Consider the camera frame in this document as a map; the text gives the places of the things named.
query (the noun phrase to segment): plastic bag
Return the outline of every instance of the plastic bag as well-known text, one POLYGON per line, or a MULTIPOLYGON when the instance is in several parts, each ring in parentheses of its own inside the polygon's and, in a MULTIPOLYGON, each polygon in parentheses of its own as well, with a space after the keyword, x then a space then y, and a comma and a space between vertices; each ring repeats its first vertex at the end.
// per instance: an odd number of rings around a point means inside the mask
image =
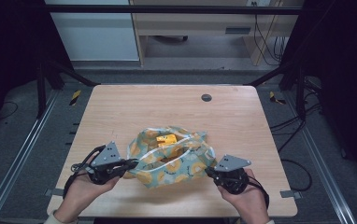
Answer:
POLYGON ((173 126, 145 129, 127 148, 128 159, 139 159, 139 163, 128 171, 132 176, 125 177, 136 177, 150 189, 205 176, 205 169, 217 163, 205 137, 205 132, 173 126), (176 143, 158 142, 157 137, 167 139, 169 134, 176 137, 176 143))

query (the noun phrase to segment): table top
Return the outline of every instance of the table top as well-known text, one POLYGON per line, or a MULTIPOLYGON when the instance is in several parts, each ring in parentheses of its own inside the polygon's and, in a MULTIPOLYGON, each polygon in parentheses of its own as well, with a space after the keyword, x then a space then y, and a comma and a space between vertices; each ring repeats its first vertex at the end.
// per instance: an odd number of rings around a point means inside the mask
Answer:
MULTIPOLYGON (((146 128, 179 126, 192 132, 207 131, 207 143, 217 161, 230 154, 252 162, 249 166, 270 196, 271 217, 297 213, 257 91, 230 85, 100 85, 85 109, 73 145, 56 185, 62 189, 72 175, 70 167, 95 147, 115 141, 123 158, 126 148, 146 128), (211 101, 202 100, 209 94, 211 101)), ((52 196, 48 213, 62 197, 52 196)), ((97 198, 83 217, 238 217, 209 177, 156 189, 137 179, 121 179, 97 198)))

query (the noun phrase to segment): metal bracket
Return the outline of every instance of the metal bracket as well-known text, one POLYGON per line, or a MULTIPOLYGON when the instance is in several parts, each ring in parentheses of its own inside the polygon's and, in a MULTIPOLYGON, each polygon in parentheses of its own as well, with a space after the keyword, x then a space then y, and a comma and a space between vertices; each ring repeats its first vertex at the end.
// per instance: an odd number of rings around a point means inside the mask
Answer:
POLYGON ((251 161, 225 154, 214 167, 219 172, 230 172, 251 165, 251 161))
POLYGON ((47 197, 51 197, 52 195, 63 196, 62 189, 45 189, 44 195, 47 197))
POLYGON ((118 152, 115 142, 110 142, 106 147, 94 158, 92 166, 101 166, 111 164, 121 160, 120 153, 118 152))
POLYGON ((280 191, 280 196, 282 198, 291 198, 293 197, 295 200, 296 199, 302 199, 302 193, 299 191, 292 191, 292 190, 281 190, 280 191))

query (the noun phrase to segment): white cabinet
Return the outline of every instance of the white cabinet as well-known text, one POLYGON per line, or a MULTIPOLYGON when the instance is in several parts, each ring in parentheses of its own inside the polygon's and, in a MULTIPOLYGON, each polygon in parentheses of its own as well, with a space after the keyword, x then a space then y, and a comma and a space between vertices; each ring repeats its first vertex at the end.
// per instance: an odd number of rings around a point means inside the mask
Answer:
MULTIPOLYGON (((128 5, 127 0, 45 0, 47 5, 128 5)), ((129 13, 51 13, 71 61, 138 61, 129 13)))

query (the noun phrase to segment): hand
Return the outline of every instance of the hand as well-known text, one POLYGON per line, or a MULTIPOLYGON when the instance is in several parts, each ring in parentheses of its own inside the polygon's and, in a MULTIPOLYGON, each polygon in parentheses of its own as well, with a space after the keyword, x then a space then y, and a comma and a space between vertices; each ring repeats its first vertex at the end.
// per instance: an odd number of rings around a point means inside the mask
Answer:
POLYGON ((98 196, 112 190, 119 179, 117 176, 104 185, 95 185, 85 171, 80 172, 54 216, 63 223, 75 221, 98 196))
MULTIPOLYGON (((244 169, 248 176, 254 178, 251 169, 244 169)), ((264 195, 259 189, 248 185, 241 194, 230 194, 222 186, 218 186, 218 190, 225 201, 234 206, 239 215, 248 224, 265 224, 270 218, 266 212, 264 195)))

